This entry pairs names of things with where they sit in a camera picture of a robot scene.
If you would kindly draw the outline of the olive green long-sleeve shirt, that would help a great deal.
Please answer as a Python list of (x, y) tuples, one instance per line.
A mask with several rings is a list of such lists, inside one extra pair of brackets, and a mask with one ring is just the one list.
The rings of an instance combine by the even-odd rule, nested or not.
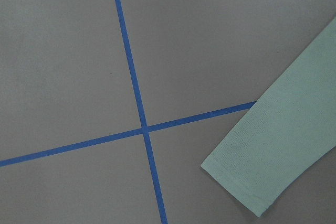
[(261, 216), (335, 147), (335, 21), (265, 91), (201, 163)]

